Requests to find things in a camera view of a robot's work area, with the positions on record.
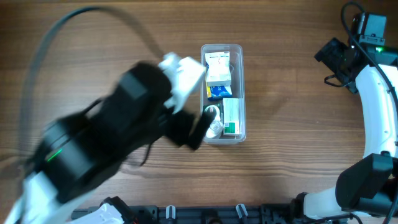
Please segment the small white spray bottle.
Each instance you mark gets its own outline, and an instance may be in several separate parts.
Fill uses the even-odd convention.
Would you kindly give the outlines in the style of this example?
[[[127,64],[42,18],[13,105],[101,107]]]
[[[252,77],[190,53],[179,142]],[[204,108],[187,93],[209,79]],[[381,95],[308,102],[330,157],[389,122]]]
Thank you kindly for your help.
[[[222,114],[220,116],[217,116],[215,114],[215,118],[211,122],[205,137],[209,139],[218,139],[221,136],[222,132],[223,132]]]

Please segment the white green medicine box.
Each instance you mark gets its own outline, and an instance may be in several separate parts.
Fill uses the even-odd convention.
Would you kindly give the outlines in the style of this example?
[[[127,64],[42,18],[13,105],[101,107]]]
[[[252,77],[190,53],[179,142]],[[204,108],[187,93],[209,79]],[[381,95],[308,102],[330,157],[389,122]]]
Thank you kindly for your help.
[[[238,136],[241,134],[239,123],[239,99],[224,98],[223,99],[223,134],[227,136]]]

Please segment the blue yellow VapoDrops box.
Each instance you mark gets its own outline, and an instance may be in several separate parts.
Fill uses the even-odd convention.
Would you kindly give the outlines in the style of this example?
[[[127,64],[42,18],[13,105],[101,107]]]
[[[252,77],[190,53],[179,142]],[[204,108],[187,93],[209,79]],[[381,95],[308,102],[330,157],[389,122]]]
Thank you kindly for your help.
[[[206,97],[209,101],[232,98],[232,89],[230,86],[206,86]]]

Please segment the white blue medicine box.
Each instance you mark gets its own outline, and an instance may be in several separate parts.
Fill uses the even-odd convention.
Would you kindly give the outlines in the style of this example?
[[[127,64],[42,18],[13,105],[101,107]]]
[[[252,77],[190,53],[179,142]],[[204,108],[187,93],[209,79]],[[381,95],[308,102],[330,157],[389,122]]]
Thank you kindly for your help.
[[[207,65],[206,84],[208,86],[230,86],[229,52],[212,52],[205,54]]]

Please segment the green square box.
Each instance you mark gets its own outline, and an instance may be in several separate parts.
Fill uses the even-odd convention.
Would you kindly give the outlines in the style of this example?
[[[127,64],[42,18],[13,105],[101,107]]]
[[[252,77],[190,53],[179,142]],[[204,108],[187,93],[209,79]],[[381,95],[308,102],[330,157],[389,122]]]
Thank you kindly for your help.
[[[217,103],[214,105],[205,105],[203,107],[203,112],[204,113],[213,113],[216,114],[217,116],[220,116],[223,112],[223,107],[222,104]]]

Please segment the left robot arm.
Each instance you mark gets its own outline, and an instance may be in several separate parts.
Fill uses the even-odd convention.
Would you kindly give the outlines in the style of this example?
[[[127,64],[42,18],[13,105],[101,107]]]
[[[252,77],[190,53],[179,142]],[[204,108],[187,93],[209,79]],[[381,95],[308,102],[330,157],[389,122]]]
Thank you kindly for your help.
[[[132,151],[162,136],[198,149],[213,118],[195,119],[183,106],[204,76],[205,67],[190,57],[140,62],[110,95],[55,120],[27,161],[22,196],[6,221],[63,223]]]

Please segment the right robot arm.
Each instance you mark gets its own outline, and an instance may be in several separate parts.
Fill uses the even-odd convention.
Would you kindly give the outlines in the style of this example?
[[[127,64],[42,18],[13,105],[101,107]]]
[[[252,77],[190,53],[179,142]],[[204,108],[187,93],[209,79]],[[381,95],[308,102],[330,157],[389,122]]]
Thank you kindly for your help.
[[[300,213],[322,220],[359,212],[397,216],[397,50],[386,47],[386,16],[360,12],[353,18],[347,44],[331,39],[315,54],[339,81],[358,94],[363,107],[363,158],[343,171],[336,185],[298,196]]]

